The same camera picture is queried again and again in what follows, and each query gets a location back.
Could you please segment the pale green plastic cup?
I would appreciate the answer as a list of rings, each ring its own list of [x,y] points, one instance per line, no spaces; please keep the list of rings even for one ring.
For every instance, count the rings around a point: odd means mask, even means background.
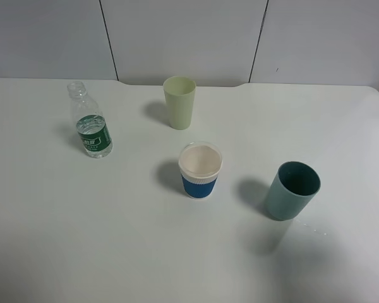
[[[173,76],[163,83],[168,118],[172,128],[189,128],[193,113],[196,83],[186,77]]]

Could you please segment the white blue-sleeve paper cup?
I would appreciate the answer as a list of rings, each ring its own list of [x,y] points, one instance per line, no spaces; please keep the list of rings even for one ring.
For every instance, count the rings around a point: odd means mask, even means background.
[[[181,150],[178,165],[186,194],[203,199],[214,189],[222,168],[222,154],[211,143],[192,142]]]

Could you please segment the teal plastic cup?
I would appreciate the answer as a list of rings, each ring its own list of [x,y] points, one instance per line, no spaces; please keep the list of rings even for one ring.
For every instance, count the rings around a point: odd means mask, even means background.
[[[266,209],[278,220],[291,220],[304,209],[320,187],[320,177],[309,165],[285,162],[278,168],[265,198]]]

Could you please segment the clear green-label water bottle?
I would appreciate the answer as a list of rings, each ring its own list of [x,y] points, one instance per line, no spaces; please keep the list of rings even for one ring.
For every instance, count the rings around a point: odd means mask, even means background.
[[[111,153],[113,143],[98,103],[88,94],[81,81],[68,84],[67,89],[73,124],[88,156],[106,157]]]

